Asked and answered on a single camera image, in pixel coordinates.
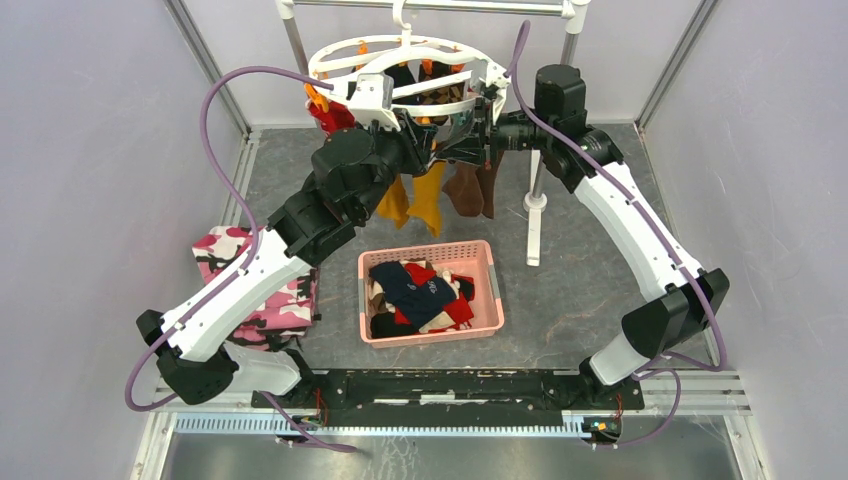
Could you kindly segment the yellow cloth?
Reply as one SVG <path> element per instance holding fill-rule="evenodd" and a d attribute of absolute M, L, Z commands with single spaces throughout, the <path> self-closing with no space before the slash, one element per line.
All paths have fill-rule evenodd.
<path fill-rule="evenodd" d="M 413 197 L 407 209 L 407 214 L 421 220 L 434 238 L 441 235 L 443 226 L 439 199 L 445 166 L 437 161 L 426 174 L 412 179 Z"/>

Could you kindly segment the red cloth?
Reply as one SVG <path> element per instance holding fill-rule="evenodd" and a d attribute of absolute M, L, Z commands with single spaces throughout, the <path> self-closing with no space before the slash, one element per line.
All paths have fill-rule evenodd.
<path fill-rule="evenodd" d="M 356 121 L 349 110 L 337 102 L 326 105 L 312 100 L 307 102 L 307 111 L 316 120 L 319 128 L 327 135 L 336 131 L 354 128 Z"/>

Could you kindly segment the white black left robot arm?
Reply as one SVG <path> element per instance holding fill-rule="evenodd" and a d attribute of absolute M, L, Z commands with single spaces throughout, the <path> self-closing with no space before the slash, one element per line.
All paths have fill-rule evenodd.
<path fill-rule="evenodd" d="M 420 175 L 434 159 L 434 124 L 400 130 L 338 130 L 311 157 L 303 185 L 253 234 L 229 267 L 182 305 L 148 310 L 137 325 L 172 398 L 206 403 L 225 392 L 278 395 L 306 405 L 314 381 L 298 355 L 228 343 L 230 334 L 270 296 L 307 274 L 355 236 L 402 174 Z"/>

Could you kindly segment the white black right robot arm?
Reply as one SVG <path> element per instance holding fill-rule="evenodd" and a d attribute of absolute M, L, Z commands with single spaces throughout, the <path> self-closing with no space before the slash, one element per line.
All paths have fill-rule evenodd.
<path fill-rule="evenodd" d="M 586 84 L 578 69 L 547 65 L 535 75 L 534 99 L 503 113 L 511 74 L 499 65 L 460 80 L 468 118 L 450 133 L 443 153 L 471 165 L 504 151 L 539 152 L 541 166 L 595 216 L 630 267 L 643 306 L 626 314 L 617 336 L 580 365 L 577 392 L 602 408 L 627 379 L 644 377 L 663 355 L 709 329 L 719 339 L 716 314 L 730 284 L 720 269 L 706 271 L 673 237 L 641 194 L 620 149 L 589 124 Z"/>

